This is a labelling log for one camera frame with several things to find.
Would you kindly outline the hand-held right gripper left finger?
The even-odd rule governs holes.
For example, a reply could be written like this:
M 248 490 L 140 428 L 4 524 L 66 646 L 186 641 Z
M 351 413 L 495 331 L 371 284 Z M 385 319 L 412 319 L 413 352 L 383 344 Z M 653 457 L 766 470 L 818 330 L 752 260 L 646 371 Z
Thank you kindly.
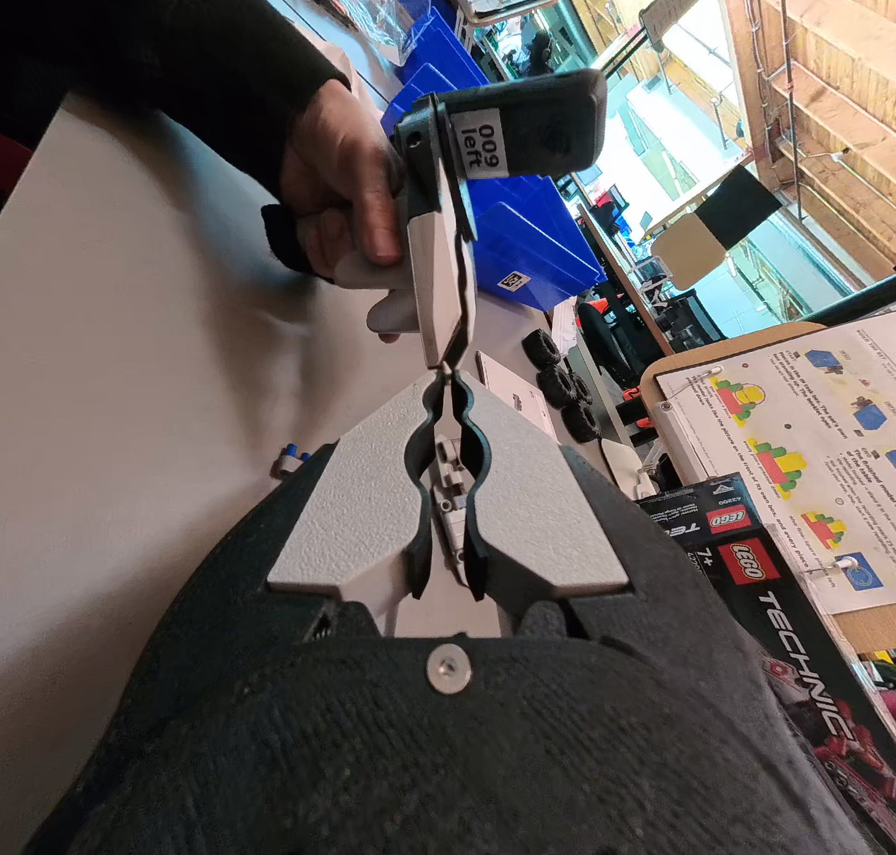
M 445 377 L 428 371 L 342 435 L 268 575 L 276 590 L 339 601 L 419 599 L 430 578 Z

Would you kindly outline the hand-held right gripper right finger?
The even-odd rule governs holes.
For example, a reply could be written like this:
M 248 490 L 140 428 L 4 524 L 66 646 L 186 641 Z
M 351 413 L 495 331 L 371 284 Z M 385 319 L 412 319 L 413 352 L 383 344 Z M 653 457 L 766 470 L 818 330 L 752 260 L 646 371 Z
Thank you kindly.
M 622 591 L 628 575 L 560 446 L 470 374 L 452 377 L 466 501 L 463 558 L 477 601 L 559 601 Z

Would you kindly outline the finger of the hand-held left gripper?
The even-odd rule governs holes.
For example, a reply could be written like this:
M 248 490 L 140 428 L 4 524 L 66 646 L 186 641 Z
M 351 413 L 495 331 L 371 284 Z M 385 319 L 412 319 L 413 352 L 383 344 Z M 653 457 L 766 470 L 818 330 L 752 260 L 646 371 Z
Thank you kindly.
M 429 368 L 458 368 L 467 350 L 467 251 L 458 235 L 450 181 L 435 171 L 435 210 L 410 216 L 413 291 Z
M 460 368 L 472 345 L 476 325 L 476 272 L 473 244 L 477 239 L 476 222 L 469 199 L 467 182 L 462 177 L 447 175 L 452 197 L 456 235 L 454 252 L 458 267 L 458 294 L 461 319 L 446 352 L 444 362 L 450 368 Z

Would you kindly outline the grey toy brick assembly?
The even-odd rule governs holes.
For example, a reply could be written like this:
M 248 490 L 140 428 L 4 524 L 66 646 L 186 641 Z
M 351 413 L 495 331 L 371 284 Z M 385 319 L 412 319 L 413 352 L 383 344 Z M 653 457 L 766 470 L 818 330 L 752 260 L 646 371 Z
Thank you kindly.
M 461 459 L 461 441 L 437 434 L 434 439 L 437 480 L 431 488 L 446 561 L 458 583 L 468 587 L 464 558 L 468 474 Z

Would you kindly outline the person's left forearm black sleeve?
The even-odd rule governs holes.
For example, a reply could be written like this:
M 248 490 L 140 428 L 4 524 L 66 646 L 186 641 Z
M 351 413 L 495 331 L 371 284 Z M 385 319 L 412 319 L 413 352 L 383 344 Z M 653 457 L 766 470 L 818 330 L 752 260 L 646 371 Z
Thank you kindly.
M 2 134 L 72 90 L 159 110 L 275 196 L 293 121 L 342 73 L 267 0 L 1 0 Z

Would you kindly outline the grey desk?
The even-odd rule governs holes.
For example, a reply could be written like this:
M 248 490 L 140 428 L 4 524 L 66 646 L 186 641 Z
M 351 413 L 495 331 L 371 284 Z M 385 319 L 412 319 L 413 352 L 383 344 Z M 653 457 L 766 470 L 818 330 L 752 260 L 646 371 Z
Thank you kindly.
M 2 211 L 2 853 L 82 770 L 198 563 L 425 371 L 378 297 L 270 254 L 270 195 L 182 126 L 65 98 Z

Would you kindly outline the person's left hand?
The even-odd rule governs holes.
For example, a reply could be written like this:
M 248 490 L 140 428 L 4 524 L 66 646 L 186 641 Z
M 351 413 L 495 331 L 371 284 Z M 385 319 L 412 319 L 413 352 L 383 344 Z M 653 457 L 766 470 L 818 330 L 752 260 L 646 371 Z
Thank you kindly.
M 403 185 L 379 123 L 340 80 L 326 82 L 293 121 L 280 172 L 280 200 L 310 267 L 331 278 L 351 252 L 377 266 L 400 263 Z

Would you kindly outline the blue plastic bin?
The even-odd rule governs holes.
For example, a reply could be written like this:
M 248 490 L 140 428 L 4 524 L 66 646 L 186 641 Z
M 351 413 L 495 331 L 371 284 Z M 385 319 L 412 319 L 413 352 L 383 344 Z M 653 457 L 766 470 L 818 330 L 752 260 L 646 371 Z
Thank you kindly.
M 423 65 L 431 65 L 452 84 L 466 79 L 476 84 L 480 80 L 478 66 L 436 7 L 414 22 L 410 34 L 412 50 L 396 69 L 397 77 L 404 83 Z
M 471 179 L 479 291 L 540 311 L 607 281 L 549 177 Z
M 429 94 L 443 95 L 489 84 L 487 77 L 476 65 L 472 68 L 459 65 L 440 69 L 426 62 L 411 70 L 412 73 L 381 118 L 381 127 L 388 137 L 393 136 L 397 123 L 411 110 L 417 99 Z

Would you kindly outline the black toy tyre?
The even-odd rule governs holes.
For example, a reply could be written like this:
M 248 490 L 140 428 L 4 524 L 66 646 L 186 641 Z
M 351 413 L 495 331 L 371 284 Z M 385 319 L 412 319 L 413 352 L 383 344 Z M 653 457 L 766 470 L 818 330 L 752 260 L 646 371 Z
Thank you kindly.
M 587 406 L 593 404 L 591 392 L 581 376 L 560 365 L 540 369 L 536 373 L 536 384 L 546 403 L 557 411 L 575 402 Z
M 569 402 L 561 408 L 560 416 L 574 442 L 588 444 L 600 440 L 598 420 L 587 402 L 578 400 Z
M 521 348 L 538 371 L 556 368 L 563 360 L 551 335 L 544 329 L 537 329 L 526 335 L 521 340 Z

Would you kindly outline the white curved plastic part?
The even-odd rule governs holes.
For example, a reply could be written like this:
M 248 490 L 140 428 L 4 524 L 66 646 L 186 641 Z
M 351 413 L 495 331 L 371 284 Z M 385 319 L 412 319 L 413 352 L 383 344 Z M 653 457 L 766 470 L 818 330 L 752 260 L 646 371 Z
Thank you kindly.
M 606 437 L 600 440 L 599 446 L 610 478 L 622 493 L 632 501 L 645 497 L 640 476 L 643 465 L 635 450 Z

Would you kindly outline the white paper leaflet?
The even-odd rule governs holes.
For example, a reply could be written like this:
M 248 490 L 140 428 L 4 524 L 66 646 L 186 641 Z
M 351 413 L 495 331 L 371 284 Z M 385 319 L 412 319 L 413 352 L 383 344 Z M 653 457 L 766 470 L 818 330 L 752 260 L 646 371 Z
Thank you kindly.
M 481 384 L 558 443 L 543 392 L 484 352 L 477 350 L 475 357 Z

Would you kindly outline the black office chair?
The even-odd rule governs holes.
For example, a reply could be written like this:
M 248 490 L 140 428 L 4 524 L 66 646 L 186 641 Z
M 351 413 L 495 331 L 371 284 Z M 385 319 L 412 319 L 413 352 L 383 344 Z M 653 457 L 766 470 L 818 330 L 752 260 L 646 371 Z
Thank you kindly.
M 601 313 L 591 303 L 583 301 L 577 306 L 576 318 L 581 337 L 595 364 L 606 370 L 621 389 L 638 385 L 640 376 L 624 359 Z

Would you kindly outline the sign on stand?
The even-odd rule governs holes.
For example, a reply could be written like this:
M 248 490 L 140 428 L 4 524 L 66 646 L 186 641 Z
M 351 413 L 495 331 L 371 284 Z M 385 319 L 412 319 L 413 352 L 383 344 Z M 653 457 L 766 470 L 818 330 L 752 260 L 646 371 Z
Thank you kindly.
M 664 50 L 663 37 L 699 0 L 652 0 L 640 11 L 639 20 L 656 53 Z

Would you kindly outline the black and beige panel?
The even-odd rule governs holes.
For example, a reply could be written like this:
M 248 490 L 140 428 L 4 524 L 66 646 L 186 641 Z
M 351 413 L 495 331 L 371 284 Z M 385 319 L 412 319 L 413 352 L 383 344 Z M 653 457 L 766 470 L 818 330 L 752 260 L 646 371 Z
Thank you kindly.
M 723 265 L 730 250 L 779 208 L 778 198 L 753 173 L 734 166 L 693 211 L 655 238 L 651 256 L 672 286 L 685 291 Z

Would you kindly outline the black toy set box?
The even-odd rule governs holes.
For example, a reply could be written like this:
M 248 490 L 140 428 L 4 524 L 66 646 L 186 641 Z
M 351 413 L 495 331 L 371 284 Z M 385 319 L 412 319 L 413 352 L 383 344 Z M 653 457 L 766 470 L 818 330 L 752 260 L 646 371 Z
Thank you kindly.
M 859 825 L 894 853 L 892 719 L 791 570 L 740 474 L 637 503 L 756 641 L 766 680 L 816 762 Z

